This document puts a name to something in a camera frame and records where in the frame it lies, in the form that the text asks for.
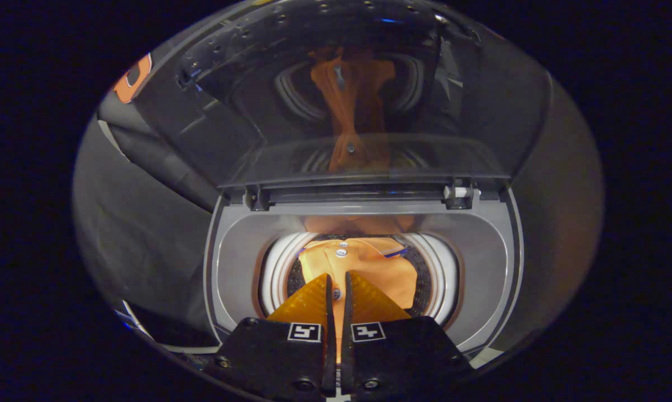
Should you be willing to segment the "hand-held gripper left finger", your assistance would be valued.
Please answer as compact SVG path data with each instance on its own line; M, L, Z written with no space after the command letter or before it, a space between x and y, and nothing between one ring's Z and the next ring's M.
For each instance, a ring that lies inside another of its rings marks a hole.
M332 280L323 273L267 318L244 318L205 374L263 400L325 400L336 394Z

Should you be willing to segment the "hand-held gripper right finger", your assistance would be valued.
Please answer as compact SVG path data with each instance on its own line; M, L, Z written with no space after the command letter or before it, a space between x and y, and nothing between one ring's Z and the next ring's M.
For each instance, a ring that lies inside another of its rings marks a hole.
M346 275L341 389L353 399L440 399L473 369L430 316L412 317L363 275Z

